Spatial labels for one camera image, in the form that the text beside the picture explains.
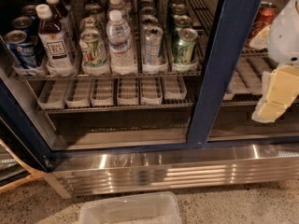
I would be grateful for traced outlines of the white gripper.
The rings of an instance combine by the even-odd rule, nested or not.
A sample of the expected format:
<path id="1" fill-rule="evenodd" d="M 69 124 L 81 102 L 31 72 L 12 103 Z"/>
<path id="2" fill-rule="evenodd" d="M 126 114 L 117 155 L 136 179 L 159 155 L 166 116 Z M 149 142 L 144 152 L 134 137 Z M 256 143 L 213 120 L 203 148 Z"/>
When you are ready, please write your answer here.
<path id="1" fill-rule="evenodd" d="M 280 64 L 272 72 L 263 72 L 262 98 L 251 118 L 257 122 L 275 122 L 299 95 L 299 0 L 290 0 L 273 20 L 271 27 L 253 30 L 252 49 L 268 49 L 268 56 Z"/>

